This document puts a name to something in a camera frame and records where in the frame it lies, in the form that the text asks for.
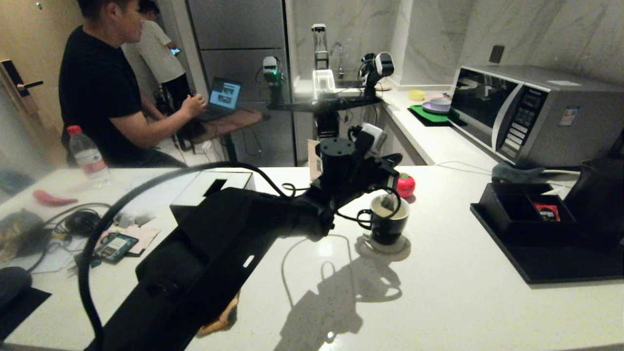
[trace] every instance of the plastic water bottle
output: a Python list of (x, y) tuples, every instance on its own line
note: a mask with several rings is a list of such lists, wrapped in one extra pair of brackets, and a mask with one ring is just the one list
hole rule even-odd
[(100, 150), (89, 137), (82, 133), (80, 126), (69, 126), (69, 149), (84, 174), (95, 187), (105, 187), (110, 183), (110, 171)]

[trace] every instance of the microwave control panel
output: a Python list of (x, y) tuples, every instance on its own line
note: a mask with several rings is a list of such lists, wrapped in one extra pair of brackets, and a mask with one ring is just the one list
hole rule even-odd
[(501, 154), (516, 161), (522, 146), (526, 143), (539, 116), (547, 92), (525, 86), (522, 91), (520, 103), (514, 113), (512, 123), (505, 135), (505, 141), (498, 150)]

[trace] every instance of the black mug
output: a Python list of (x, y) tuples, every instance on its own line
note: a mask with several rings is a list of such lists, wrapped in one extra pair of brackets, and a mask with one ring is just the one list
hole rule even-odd
[(358, 222), (359, 226), (370, 230), (371, 237), (376, 242), (382, 245), (392, 245), (399, 240), (403, 229), (405, 229), (407, 218), (409, 217), (409, 203), (405, 199), (401, 199), (399, 212), (390, 218), (383, 219), (392, 213), (391, 210), (381, 205), (381, 199), (384, 196), (375, 197), (371, 201), (371, 208), (359, 211), (357, 219), (359, 219), (360, 215), (369, 214), (372, 223)]

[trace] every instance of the yellow bowl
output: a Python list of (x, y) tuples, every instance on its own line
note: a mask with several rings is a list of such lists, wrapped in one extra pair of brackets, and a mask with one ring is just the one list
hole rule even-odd
[(412, 101), (422, 101), (425, 98), (425, 92), (422, 90), (409, 90), (407, 97)]

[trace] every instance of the red bottle cap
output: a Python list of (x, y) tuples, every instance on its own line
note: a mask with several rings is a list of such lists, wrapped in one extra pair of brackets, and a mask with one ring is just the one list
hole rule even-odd
[(77, 125), (69, 126), (67, 127), (67, 132), (69, 133), (69, 135), (73, 136), (73, 135), (82, 133), (82, 128), (80, 128), (80, 126), (77, 126)]

